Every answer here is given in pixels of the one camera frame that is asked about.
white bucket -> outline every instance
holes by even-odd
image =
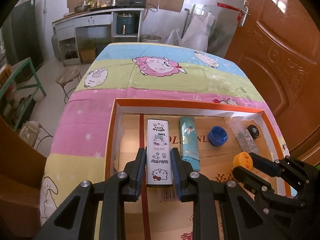
[[[140,36],[140,42],[160,43],[161,37],[152,34],[142,34]]]

black round object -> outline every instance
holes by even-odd
[[[256,138],[258,138],[259,136],[259,130],[258,128],[253,125],[253,124],[250,124],[248,127],[247,127],[249,133],[251,134],[253,140],[255,140]]]

barcode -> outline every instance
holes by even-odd
[[[160,202],[178,201],[174,186],[158,188]]]

wall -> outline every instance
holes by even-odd
[[[149,11],[142,25],[143,34],[155,34],[165,39],[173,29],[183,29],[187,12],[184,8],[192,9],[196,4],[195,13],[201,13],[204,5],[206,10],[211,11],[216,16],[216,28],[213,30],[209,41],[208,52],[223,57],[230,44],[233,33],[236,29],[235,11],[220,9],[216,7],[217,2],[224,2],[235,7],[242,7],[244,0],[184,0],[180,13],[159,10],[158,12]],[[46,0],[44,11],[44,0],[36,0],[36,25],[38,30],[39,42],[41,44],[44,58],[54,57],[51,37],[53,35],[52,22],[63,17],[68,12],[67,0]]]

pink stripe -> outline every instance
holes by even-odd
[[[56,154],[104,157],[109,120],[115,98],[151,98],[213,102],[231,99],[240,106],[263,109],[278,137],[276,120],[264,102],[215,93],[190,93],[143,89],[100,89],[73,93],[55,132],[51,152]]]

